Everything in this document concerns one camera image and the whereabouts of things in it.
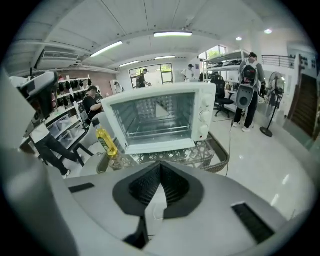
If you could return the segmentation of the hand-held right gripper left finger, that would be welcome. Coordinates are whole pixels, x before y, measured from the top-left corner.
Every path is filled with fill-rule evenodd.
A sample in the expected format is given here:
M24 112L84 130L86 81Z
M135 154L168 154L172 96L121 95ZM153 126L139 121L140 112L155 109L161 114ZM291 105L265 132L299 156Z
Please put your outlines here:
M93 184L91 188L73 192L73 197L93 221L111 236L122 241L137 230L139 218L122 211L114 201L113 188L122 179L152 164L153 162L148 162L105 174L67 178L65 182L70 188Z

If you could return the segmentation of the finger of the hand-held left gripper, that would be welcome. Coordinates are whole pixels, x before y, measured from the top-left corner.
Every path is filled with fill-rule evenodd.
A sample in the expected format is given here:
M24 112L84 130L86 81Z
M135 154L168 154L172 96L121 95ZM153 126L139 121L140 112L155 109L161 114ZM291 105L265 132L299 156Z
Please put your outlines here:
M17 87L40 120L47 119L54 110L53 93L57 82L58 73L49 71Z

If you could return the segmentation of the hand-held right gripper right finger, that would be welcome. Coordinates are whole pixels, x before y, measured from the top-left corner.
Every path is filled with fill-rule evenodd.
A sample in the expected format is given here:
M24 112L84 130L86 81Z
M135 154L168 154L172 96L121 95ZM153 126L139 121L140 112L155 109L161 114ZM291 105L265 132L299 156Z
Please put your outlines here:
M229 256L257 245L234 205L246 204L273 231L287 220L267 201L228 177L173 163L197 178L204 187L200 205L188 216L165 219L149 242L149 253L157 256Z

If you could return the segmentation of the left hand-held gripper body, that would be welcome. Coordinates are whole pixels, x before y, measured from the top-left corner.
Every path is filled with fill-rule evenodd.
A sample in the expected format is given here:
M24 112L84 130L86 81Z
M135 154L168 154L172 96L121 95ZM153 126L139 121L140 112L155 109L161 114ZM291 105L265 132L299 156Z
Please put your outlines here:
M31 122L29 123L29 125L26 128L26 131L23 135L24 138L28 138L30 136L30 134L37 128L39 127L41 124L45 123L45 118L43 116L42 113L38 113L36 112L31 120Z

